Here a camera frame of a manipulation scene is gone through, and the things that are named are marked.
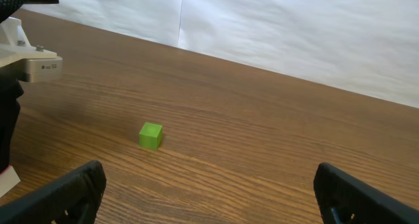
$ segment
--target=white paper sheet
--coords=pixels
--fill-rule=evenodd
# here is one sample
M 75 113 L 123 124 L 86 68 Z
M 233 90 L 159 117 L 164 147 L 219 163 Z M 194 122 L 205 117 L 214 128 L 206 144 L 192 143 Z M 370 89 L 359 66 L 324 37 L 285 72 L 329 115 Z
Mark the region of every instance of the white paper sheet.
M 179 46 L 419 107 L 419 0 L 183 0 Z
M 171 46 L 179 37 L 181 0 L 60 0 L 24 8 Z

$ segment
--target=wooden table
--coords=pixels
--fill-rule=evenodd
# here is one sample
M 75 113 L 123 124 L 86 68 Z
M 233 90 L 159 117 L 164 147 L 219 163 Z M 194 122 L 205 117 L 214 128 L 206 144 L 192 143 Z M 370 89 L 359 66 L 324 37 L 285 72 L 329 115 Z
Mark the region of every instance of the wooden table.
M 327 161 L 419 208 L 419 109 L 56 18 L 18 11 L 33 45 L 64 58 L 27 84 L 0 204 L 100 160 L 96 223 L 321 223 Z M 138 147 L 144 122 L 161 149 Z

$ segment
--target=bolt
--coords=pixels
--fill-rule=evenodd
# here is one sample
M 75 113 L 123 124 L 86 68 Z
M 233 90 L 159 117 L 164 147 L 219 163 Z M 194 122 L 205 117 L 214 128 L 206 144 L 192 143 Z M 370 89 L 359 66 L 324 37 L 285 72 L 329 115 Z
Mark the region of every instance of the bolt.
M 43 46 L 37 46 L 37 51 L 43 52 L 44 51 L 44 47 Z

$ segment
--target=green cube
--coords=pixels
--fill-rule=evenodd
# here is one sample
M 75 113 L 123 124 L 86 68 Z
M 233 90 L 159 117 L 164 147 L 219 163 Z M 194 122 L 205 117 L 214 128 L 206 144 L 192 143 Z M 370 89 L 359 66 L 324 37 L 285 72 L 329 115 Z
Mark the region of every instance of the green cube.
M 163 126 L 146 122 L 139 132 L 139 146 L 157 150 L 163 138 Z

